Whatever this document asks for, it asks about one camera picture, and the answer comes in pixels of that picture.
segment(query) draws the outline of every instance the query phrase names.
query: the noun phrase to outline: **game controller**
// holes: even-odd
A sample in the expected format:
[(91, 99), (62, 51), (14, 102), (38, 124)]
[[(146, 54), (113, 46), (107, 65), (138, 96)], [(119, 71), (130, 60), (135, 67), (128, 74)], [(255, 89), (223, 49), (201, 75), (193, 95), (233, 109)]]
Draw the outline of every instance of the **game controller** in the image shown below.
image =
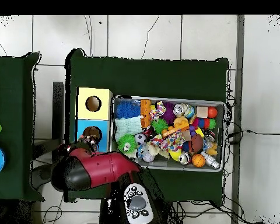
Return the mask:
[(124, 191), (124, 205), (130, 224), (148, 224), (153, 219), (153, 212), (143, 186), (130, 184)]

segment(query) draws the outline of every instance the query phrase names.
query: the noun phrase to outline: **yellow cube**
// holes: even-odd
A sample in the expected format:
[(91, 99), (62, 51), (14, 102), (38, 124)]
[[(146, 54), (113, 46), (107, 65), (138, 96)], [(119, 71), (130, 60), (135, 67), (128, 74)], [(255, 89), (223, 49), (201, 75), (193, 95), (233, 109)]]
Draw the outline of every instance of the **yellow cube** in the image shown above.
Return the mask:
[(112, 92), (108, 89), (78, 89), (78, 119), (109, 120)]

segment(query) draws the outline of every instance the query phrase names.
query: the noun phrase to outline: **cube with hole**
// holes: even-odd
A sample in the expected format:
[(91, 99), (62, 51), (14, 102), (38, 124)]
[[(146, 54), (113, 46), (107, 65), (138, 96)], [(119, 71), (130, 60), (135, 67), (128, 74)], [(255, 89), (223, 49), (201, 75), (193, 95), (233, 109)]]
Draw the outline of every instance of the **cube with hole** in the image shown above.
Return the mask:
[(107, 152), (112, 92), (108, 89), (80, 87), (77, 88), (76, 95), (77, 138), (81, 135), (96, 136), (99, 140), (99, 151)]

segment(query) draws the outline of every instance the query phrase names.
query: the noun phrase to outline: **green spiky ball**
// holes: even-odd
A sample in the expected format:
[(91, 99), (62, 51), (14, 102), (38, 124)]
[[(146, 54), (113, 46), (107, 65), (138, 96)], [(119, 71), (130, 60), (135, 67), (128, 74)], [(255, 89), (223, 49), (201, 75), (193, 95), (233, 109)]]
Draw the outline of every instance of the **green spiky ball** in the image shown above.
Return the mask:
[(151, 126), (158, 134), (162, 134), (163, 130), (168, 129), (168, 124), (162, 118), (159, 118), (158, 121), (152, 121)]
[(209, 119), (209, 129), (210, 130), (212, 130), (212, 129), (214, 129), (215, 128), (215, 126), (216, 126), (216, 121), (213, 119), (213, 118), (210, 118)]
[[(127, 152), (124, 151), (124, 145), (126, 143), (129, 143), (131, 146), (129, 147), (129, 150)], [(136, 147), (137, 147), (137, 143), (136, 143), (136, 139), (133, 135), (130, 135), (130, 134), (127, 134), (127, 135), (124, 135), (123, 137), (121, 137), (118, 142), (118, 149), (120, 152), (122, 153), (131, 153), (133, 152)]]

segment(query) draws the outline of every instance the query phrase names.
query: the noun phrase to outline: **green felt cloth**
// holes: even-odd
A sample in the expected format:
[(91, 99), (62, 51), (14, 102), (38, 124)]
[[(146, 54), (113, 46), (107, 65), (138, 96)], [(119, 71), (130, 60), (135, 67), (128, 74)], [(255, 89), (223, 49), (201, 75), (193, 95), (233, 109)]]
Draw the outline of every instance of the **green felt cloth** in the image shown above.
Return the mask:
[(39, 53), (22, 58), (0, 57), (0, 148), (5, 165), (0, 172), (0, 199), (43, 200), (30, 186), (32, 158), (33, 80)]
[[(67, 61), (71, 69), (70, 140), (74, 140), (76, 87), (110, 89), (113, 95), (165, 97), (175, 99), (226, 101), (226, 58), (217, 61), (161, 61), (119, 58), (88, 58), (82, 50), (72, 51)], [(213, 200), (221, 203), (222, 171), (151, 170), (168, 201)], [(107, 186), (69, 192), (70, 198), (103, 198)]]

